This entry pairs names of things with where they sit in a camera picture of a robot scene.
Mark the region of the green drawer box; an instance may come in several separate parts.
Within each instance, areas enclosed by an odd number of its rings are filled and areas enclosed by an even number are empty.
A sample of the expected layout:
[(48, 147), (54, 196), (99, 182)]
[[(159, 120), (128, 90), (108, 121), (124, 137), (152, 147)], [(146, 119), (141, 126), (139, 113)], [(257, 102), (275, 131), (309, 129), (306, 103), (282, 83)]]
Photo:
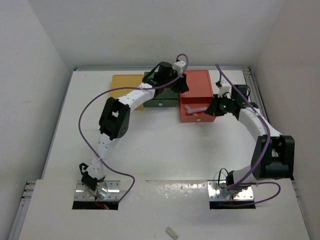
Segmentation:
[(143, 106), (145, 108), (175, 108), (178, 105), (178, 98), (179, 94), (167, 87), (155, 98), (146, 101)]

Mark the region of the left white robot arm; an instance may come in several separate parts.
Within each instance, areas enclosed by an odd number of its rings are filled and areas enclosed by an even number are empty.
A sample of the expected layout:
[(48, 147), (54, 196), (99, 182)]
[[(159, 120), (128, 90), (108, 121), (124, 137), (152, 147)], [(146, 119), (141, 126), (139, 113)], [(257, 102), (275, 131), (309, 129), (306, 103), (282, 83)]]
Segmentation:
[(81, 182), (92, 192), (97, 193), (105, 179), (106, 157), (111, 156), (115, 145), (129, 129), (130, 115), (137, 107), (154, 99), (164, 89), (182, 94), (189, 91), (187, 75), (188, 63), (177, 59), (174, 64), (162, 61), (142, 78), (137, 87), (118, 98), (110, 96), (103, 107), (98, 121), (99, 140), (97, 147), (91, 147), (95, 157), (89, 165), (81, 163)]

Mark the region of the lilac glue stick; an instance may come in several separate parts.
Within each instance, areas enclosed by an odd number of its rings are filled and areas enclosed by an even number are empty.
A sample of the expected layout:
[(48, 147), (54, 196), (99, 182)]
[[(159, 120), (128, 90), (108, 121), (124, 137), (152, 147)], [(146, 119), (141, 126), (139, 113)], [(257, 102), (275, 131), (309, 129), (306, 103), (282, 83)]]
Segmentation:
[(185, 105), (184, 108), (186, 109), (188, 114), (197, 114), (201, 112), (205, 112), (207, 110), (207, 107), (198, 107), (198, 108), (191, 108), (188, 105)]

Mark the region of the yellow drawer box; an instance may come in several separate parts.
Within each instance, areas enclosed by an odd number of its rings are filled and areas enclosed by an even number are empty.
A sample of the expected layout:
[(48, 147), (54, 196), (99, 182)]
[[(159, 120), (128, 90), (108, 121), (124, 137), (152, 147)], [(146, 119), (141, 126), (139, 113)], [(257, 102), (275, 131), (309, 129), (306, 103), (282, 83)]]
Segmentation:
[[(121, 87), (138, 87), (142, 83), (143, 77), (143, 74), (114, 74), (112, 76), (111, 88), (116, 89)], [(111, 91), (109, 96), (116, 99), (128, 94), (131, 91), (132, 89), (115, 90)]]

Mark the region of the red drawer box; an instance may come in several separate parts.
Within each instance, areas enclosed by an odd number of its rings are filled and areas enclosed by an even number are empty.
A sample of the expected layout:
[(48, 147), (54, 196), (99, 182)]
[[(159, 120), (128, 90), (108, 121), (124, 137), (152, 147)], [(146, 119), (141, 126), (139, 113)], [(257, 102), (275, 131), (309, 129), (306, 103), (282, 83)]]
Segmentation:
[(207, 115), (204, 112), (198, 112), (198, 116), (192, 116), (187, 113), (185, 106), (191, 108), (208, 107), (213, 99), (213, 87), (208, 70), (187, 70), (187, 85), (189, 91), (180, 94), (179, 111), (180, 121), (182, 123), (209, 123), (214, 122), (216, 117)]

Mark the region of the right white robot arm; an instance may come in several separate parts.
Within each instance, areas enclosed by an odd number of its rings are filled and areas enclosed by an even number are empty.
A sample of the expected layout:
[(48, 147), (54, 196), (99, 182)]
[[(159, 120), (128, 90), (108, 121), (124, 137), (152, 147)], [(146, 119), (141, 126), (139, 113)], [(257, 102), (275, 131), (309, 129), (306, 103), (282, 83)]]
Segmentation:
[(295, 140), (270, 125), (258, 105), (244, 95), (244, 85), (219, 83), (219, 92), (205, 114), (222, 117), (232, 114), (251, 134), (255, 147), (250, 165), (232, 170), (226, 177), (226, 189), (256, 184), (262, 180), (290, 179), (294, 172)]

